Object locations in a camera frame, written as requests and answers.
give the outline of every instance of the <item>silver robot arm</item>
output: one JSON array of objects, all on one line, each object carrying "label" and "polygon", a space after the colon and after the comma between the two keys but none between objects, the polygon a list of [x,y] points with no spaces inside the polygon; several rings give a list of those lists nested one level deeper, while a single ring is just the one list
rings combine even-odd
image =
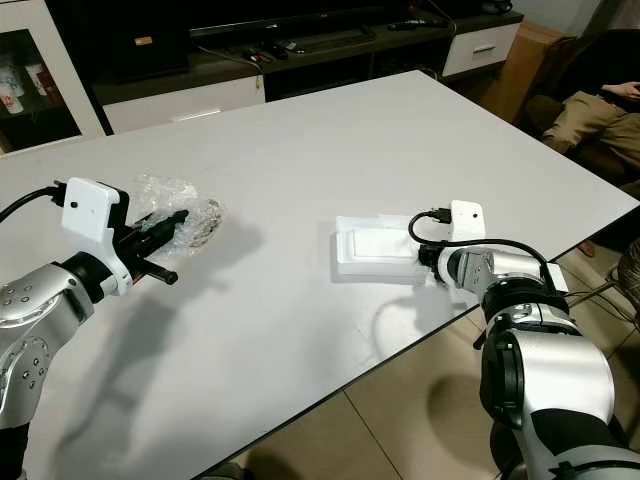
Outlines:
[{"label": "silver robot arm", "polygon": [[[422,217],[450,223],[451,240],[418,236],[414,226]],[[484,239],[482,208],[470,202],[417,215],[409,233],[421,243],[421,263],[474,293],[484,311],[480,399],[496,422],[492,453],[503,478],[523,478],[523,471],[529,480],[640,478],[640,455],[610,428],[609,365],[571,321],[556,290],[564,283],[559,268],[526,245]]]},{"label": "silver robot arm", "polygon": [[[3,479],[26,478],[22,461],[29,423],[55,354],[105,296],[126,293],[145,275],[167,284],[177,280],[174,272],[145,258],[170,241],[188,215],[178,211],[143,230],[140,224],[125,225],[128,195],[123,191],[77,178],[49,188],[54,203],[63,207],[63,228],[79,252],[0,288]],[[16,208],[0,212],[0,222]]]}]

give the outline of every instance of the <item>plastic bag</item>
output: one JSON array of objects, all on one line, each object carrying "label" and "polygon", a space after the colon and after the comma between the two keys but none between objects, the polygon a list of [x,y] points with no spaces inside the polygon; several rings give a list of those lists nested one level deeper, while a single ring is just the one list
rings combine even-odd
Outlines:
[{"label": "plastic bag", "polygon": [[139,175],[131,206],[136,218],[144,218],[146,230],[178,210],[188,210],[184,224],[176,227],[173,240],[154,253],[154,257],[191,256],[216,233],[225,216],[224,206],[215,198],[202,197],[192,183],[178,179]]}]

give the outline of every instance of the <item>black cable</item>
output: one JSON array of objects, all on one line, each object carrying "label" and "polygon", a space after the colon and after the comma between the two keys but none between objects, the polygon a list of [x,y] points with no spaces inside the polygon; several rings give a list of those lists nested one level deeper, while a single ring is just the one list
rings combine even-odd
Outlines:
[{"label": "black cable", "polygon": [[517,248],[519,250],[527,252],[529,255],[531,255],[533,258],[535,258],[538,261],[538,263],[540,264],[540,275],[542,276],[542,279],[544,280],[547,288],[551,292],[556,291],[553,284],[553,278],[551,277],[551,272],[549,272],[549,267],[547,266],[547,260],[542,256],[540,252],[538,252],[533,247],[530,247],[529,245],[526,245],[524,243],[516,242],[515,240],[506,240],[502,238],[483,238],[480,240],[464,240],[460,242],[450,242],[448,240],[438,240],[438,241],[427,240],[426,238],[422,238],[418,236],[413,231],[413,226],[415,225],[415,223],[421,218],[424,218],[424,217],[432,218],[432,216],[433,216],[432,212],[421,212],[417,214],[415,217],[413,217],[409,222],[409,236],[419,244],[428,245],[430,247],[436,247],[436,248],[472,247],[475,245],[505,245],[508,247]]},{"label": "black cable", "polygon": [[31,193],[27,193],[25,196],[20,197],[18,200],[13,202],[7,208],[0,212],[0,223],[5,221],[9,215],[15,212],[20,207],[26,205],[27,203],[35,200],[36,198],[44,197],[46,195],[55,196],[58,194],[58,187],[45,187],[39,190],[36,190]]},{"label": "black cable", "polygon": [[217,52],[215,50],[210,50],[206,47],[203,47],[202,45],[196,43],[196,42],[192,42],[193,46],[196,47],[198,50],[200,50],[201,52],[206,53],[207,55],[211,55],[213,57],[219,57],[222,58],[223,60],[229,60],[230,62],[236,62],[236,63],[242,63],[244,65],[250,65],[253,68],[255,68],[256,70],[258,70],[258,72],[260,73],[260,75],[264,75],[264,70],[262,69],[262,66],[252,62],[250,60],[245,60],[244,58],[237,58],[234,57],[232,55],[227,55],[226,53],[222,53],[222,52]]},{"label": "black cable", "polygon": [[447,19],[447,21],[449,22],[449,27],[453,27],[453,31],[451,32],[451,36],[455,37],[456,33],[458,32],[458,24],[453,20],[453,17],[451,17],[451,15],[449,15],[447,12],[445,12],[442,8],[440,8],[440,5],[438,5],[437,3],[435,3],[433,0],[427,0],[427,2],[429,2],[429,4],[434,7],[436,10],[438,10],[438,12],[440,12],[440,15],[442,15],[444,18]]},{"label": "black cable", "polygon": [[536,302],[536,306],[538,307],[538,315],[540,315],[540,326],[544,322],[544,317],[542,316],[542,308],[540,308],[540,304]]},{"label": "black cable", "polygon": [[[563,296],[565,298],[569,298],[569,297],[575,297],[576,295],[588,295],[590,293],[592,293],[592,292],[587,292],[587,291],[571,292],[571,293],[565,293]],[[608,303],[611,307],[613,307],[613,309],[616,312],[618,312],[618,315],[616,315],[615,313],[611,312],[610,310],[607,310],[603,305],[601,305],[598,302],[596,302],[596,300],[595,300],[596,298],[600,298],[600,300],[604,300],[606,303]],[[606,311],[610,315],[613,315],[618,320],[622,320],[624,322],[632,323],[634,326],[636,326],[636,328],[638,328],[638,325],[636,325],[636,321],[635,321],[634,318],[628,316],[628,314],[626,312],[624,312],[620,307],[618,307],[615,303],[613,303],[613,301],[611,301],[607,297],[605,297],[602,293],[596,293],[593,297],[587,298],[586,301],[595,303],[600,308],[602,308],[604,311]]]}]

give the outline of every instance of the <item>white table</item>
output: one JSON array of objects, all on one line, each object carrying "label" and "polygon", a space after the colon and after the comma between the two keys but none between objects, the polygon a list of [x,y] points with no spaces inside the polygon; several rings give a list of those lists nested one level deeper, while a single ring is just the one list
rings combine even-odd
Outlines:
[{"label": "white table", "polygon": [[[109,298],[58,354],[32,480],[186,479],[468,308],[442,287],[332,275],[339,215],[481,203],[488,234],[555,257],[631,197],[412,72],[0,161],[3,203],[70,176],[192,180],[227,224],[167,287]],[[45,201],[0,225],[5,280],[72,252]]]}]

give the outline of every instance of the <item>tv stand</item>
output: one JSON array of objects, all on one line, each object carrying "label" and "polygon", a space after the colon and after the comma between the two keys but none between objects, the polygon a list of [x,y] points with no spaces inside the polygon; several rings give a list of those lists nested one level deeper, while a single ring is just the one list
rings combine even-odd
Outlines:
[{"label": "tv stand", "polygon": [[302,40],[298,45],[305,54],[319,52],[321,50],[330,50],[338,47],[349,47],[352,45],[358,45],[361,43],[372,42],[376,39],[376,33],[368,25],[360,25],[361,33],[359,35],[352,35],[351,32],[347,32],[346,36],[336,39],[322,39],[316,40],[307,38]]},{"label": "tv stand", "polygon": [[[217,55],[192,52],[188,72],[127,83],[103,77],[92,87],[116,133],[415,69],[455,87],[459,78],[501,68],[522,18],[510,12],[460,19],[455,33],[452,28],[390,31],[387,25],[374,25],[364,31],[354,27],[287,37],[305,53],[272,59],[260,71],[240,53],[255,47],[254,38],[214,50]],[[219,55],[229,53],[236,61]]]}]

